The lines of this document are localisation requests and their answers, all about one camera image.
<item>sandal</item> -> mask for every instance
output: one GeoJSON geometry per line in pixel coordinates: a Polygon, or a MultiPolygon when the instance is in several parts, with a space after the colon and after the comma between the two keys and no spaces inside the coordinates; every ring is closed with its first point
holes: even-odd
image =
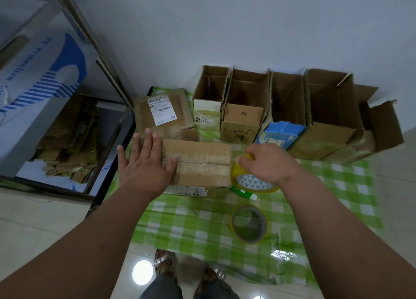
{"type": "Polygon", "coordinates": [[[201,281],[199,282],[198,288],[196,289],[196,291],[194,293],[194,297],[197,294],[199,294],[200,292],[202,292],[210,282],[212,282],[214,280],[224,280],[225,277],[226,277],[226,274],[224,274],[224,271],[222,271],[218,268],[208,267],[205,270],[201,281]]]}
{"type": "Polygon", "coordinates": [[[156,276],[167,273],[177,281],[176,278],[176,255],[173,252],[157,249],[153,265],[155,267],[156,276]]]}

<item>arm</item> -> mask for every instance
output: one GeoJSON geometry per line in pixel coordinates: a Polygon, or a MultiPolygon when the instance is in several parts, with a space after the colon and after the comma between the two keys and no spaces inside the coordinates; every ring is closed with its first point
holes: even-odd
{"type": "Polygon", "coordinates": [[[176,160],[161,164],[161,139],[133,135],[127,161],[118,146],[120,188],[86,220],[0,283],[4,298],[109,298],[134,228],[168,186],[176,160]]]}
{"type": "Polygon", "coordinates": [[[276,145],[247,147],[236,161],[281,188],[325,298],[416,298],[416,269],[276,145]]]}

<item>tiled floor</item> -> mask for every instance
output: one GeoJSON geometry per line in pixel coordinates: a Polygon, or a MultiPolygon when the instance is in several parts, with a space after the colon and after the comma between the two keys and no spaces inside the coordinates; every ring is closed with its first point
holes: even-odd
{"type": "MultiPolygon", "coordinates": [[[[406,144],[372,157],[370,164],[386,227],[384,239],[416,266],[416,138],[408,137],[406,144]]],[[[0,188],[0,280],[75,227],[88,208],[86,203],[0,188]]],[[[153,262],[154,252],[152,247],[130,244],[113,299],[138,298],[146,285],[134,283],[133,267],[140,260],[153,262]]],[[[204,263],[182,255],[178,260],[184,298],[192,298],[204,263]]],[[[226,281],[241,299],[322,298],[318,290],[302,286],[259,286],[229,276],[226,281]]]]}

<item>leg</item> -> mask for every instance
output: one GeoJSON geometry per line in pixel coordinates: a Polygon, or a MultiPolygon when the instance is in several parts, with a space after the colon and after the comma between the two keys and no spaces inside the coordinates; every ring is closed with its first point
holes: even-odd
{"type": "Polygon", "coordinates": [[[240,299],[230,285],[221,280],[211,268],[205,270],[206,280],[201,280],[195,292],[195,299],[240,299]]]}
{"type": "Polygon", "coordinates": [[[156,279],[139,299],[183,299],[182,289],[176,279],[175,254],[158,249],[155,255],[156,279]]]}

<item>hand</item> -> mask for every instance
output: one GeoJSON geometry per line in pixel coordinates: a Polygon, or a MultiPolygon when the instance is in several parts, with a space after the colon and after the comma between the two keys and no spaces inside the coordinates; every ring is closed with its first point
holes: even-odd
{"type": "Polygon", "coordinates": [[[254,143],[245,149],[245,153],[253,154],[255,159],[241,155],[236,158],[236,163],[259,180],[276,186],[303,172],[296,160],[278,145],[254,143]]]}
{"type": "Polygon", "coordinates": [[[178,163],[171,158],[162,166],[162,139],[149,129],[145,131],[143,148],[140,149],[140,136],[135,133],[132,141],[130,160],[127,160],[123,146],[117,147],[119,160],[119,186],[129,185],[138,195],[146,195],[150,201],[159,197],[168,187],[178,163]]]}

